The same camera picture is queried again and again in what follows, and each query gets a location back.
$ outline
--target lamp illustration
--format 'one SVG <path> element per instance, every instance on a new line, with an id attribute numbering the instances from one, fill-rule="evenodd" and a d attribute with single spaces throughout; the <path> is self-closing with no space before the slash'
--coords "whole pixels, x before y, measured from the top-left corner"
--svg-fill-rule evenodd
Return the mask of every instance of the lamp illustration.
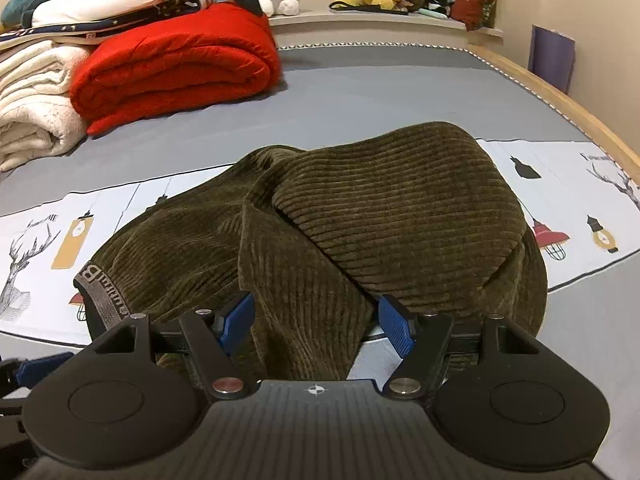
<path id="1" fill-rule="evenodd" d="M 591 228 L 593 234 L 593 242 L 601 249 L 609 251 L 609 253 L 617 253 L 618 248 L 616 247 L 616 241 L 613 238 L 613 235 L 607 231 L 600 222 L 598 222 L 597 218 L 587 215 L 587 224 Z"/>
<path id="2" fill-rule="evenodd" d="M 69 231 L 58 249 L 56 257 L 51 263 L 51 270 L 71 269 L 76 264 L 82 245 L 86 240 L 89 229 L 94 224 L 91 209 L 71 222 Z"/>
<path id="3" fill-rule="evenodd" d="M 546 254 L 551 256 L 554 260 L 560 262 L 566 258 L 564 252 L 564 244 L 567 240 L 570 240 L 567 233 L 560 231 L 552 231 L 544 225 L 542 222 L 538 222 L 533 219 L 533 234 L 536 235 L 536 241 L 540 249 L 544 249 Z"/>
<path id="4" fill-rule="evenodd" d="M 540 174 L 536 170 L 534 170 L 529 164 L 524 164 L 524 162 L 519 161 L 514 156 L 511 157 L 511 160 L 513 161 L 516 167 L 516 172 L 522 178 L 542 178 Z"/>
<path id="5" fill-rule="evenodd" d="M 167 190 L 169 189 L 169 184 L 171 184 L 171 181 L 173 180 L 173 177 L 169 177 L 169 180 L 166 183 L 166 187 L 164 188 L 164 193 L 162 193 L 162 196 L 159 196 L 158 199 L 156 200 L 156 203 L 153 205 L 150 205 L 149 207 L 147 207 L 145 209 L 145 211 L 149 211 L 152 207 L 157 206 L 158 204 L 161 204 L 162 202 L 164 202 L 167 198 L 169 198 L 166 194 Z"/>
<path id="6" fill-rule="evenodd" d="M 162 202 L 164 202 L 167 198 L 169 198 L 167 195 L 159 196 L 159 197 L 158 197 L 158 199 L 156 200 L 156 203 L 155 203 L 155 204 L 153 204 L 153 205 L 150 205 L 149 207 L 147 207 L 147 208 L 145 209 L 145 211 L 149 211 L 152 207 L 155 207 L 155 206 L 157 206 L 158 204 L 161 204 L 161 203 L 162 203 Z"/>
<path id="7" fill-rule="evenodd" d="M 76 311 L 76 319 L 78 321 L 86 321 L 86 311 L 84 310 L 84 298 L 82 297 L 82 294 L 78 292 L 74 297 L 72 297 L 71 301 L 69 301 L 69 305 L 78 309 Z"/>

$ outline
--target wall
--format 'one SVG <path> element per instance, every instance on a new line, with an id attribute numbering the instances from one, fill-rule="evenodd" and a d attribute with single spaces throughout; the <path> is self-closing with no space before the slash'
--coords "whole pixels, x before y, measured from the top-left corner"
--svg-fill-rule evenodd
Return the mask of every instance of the wall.
<path id="1" fill-rule="evenodd" d="M 498 0 L 495 50 L 527 65 L 531 25 L 576 41 L 569 95 L 640 153 L 640 0 Z"/>
<path id="2" fill-rule="evenodd" d="M 505 35 L 502 46 L 494 50 L 526 67 L 531 25 L 538 22 L 539 10 L 540 0 L 498 0 L 495 27 L 503 30 Z"/>
<path id="3" fill-rule="evenodd" d="M 569 95 L 640 153 L 640 0 L 541 0 L 539 24 L 576 41 Z"/>

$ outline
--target bed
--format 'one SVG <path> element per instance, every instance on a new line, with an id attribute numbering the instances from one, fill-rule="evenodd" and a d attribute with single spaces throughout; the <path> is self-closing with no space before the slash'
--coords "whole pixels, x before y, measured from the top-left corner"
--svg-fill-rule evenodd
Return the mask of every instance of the bed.
<path id="1" fill-rule="evenodd" d="M 146 208 L 247 152 L 449 121 L 491 156 L 534 229 L 549 282 L 538 338 L 609 401 L 610 430 L 595 463 L 612 478 L 638 480 L 638 157 L 571 99 L 479 47 L 322 44 L 280 55 L 283 82 L 268 96 L 121 126 L 68 156 L 0 176 L 2 357 L 87 344 L 75 273 Z M 350 378 L 380 384 L 398 362 L 373 328 Z"/>

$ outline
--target red blanket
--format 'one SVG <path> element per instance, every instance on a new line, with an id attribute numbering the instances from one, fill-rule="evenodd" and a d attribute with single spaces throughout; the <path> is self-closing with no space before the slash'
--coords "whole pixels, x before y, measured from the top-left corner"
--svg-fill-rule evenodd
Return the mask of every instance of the red blanket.
<path id="1" fill-rule="evenodd" d="M 221 3 L 105 41 L 74 75 L 70 97 L 96 135 L 145 117 L 245 98 L 279 77 L 267 17 Z"/>

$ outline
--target purple book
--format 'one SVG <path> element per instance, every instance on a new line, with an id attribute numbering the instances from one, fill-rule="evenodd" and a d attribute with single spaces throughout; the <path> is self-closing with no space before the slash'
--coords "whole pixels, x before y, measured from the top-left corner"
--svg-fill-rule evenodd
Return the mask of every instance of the purple book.
<path id="1" fill-rule="evenodd" d="M 575 41 L 556 30 L 533 26 L 529 71 L 565 94 L 574 70 Z"/>

